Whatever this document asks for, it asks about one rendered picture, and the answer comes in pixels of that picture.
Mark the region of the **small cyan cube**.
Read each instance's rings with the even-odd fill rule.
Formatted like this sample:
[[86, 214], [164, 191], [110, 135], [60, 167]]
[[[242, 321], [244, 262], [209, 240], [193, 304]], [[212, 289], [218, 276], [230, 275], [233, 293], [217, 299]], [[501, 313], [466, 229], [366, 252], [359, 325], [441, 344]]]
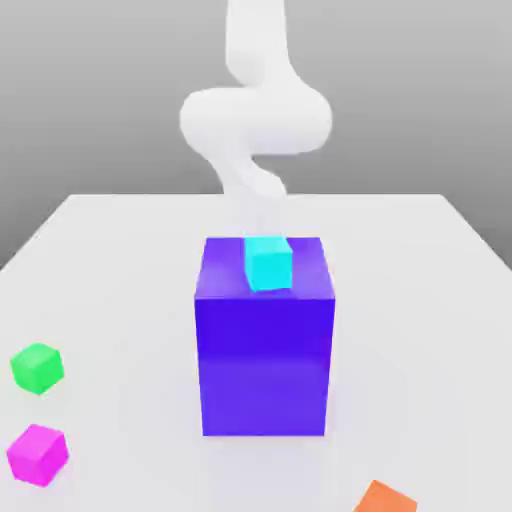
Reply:
[[293, 251], [284, 236], [252, 236], [244, 240], [244, 271], [253, 292], [290, 289]]

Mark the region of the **small green cube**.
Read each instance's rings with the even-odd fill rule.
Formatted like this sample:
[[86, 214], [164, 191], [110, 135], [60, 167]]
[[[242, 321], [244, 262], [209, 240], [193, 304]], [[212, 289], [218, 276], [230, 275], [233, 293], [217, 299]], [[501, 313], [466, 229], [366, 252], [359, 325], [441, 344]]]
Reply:
[[16, 384], [41, 395], [64, 377], [60, 352], [42, 343], [33, 343], [10, 359]]

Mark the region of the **small orange cube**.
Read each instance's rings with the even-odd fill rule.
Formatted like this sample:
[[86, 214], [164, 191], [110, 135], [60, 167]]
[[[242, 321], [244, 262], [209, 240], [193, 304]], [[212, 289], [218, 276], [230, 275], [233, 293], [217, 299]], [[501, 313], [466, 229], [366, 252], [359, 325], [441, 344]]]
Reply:
[[353, 512], [417, 512], [417, 502], [373, 480]]

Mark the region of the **small magenta cube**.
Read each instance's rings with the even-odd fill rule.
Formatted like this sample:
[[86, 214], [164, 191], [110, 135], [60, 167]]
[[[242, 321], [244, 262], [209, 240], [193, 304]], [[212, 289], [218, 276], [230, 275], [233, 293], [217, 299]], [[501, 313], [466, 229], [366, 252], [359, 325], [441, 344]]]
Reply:
[[62, 431], [31, 424], [6, 451], [16, 480], [47, 487], [69, 459]]

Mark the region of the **large purple box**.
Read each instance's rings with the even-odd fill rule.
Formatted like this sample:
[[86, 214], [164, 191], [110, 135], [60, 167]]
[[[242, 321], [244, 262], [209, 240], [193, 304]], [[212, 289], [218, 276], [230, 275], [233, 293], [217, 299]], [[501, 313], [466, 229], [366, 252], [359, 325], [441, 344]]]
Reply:
[[207, 238], [194, 296], [206, 436], [325, 432], [335, 292], [319, 238], [291, 237], [293, 285], [250, 290], [239, 238]]

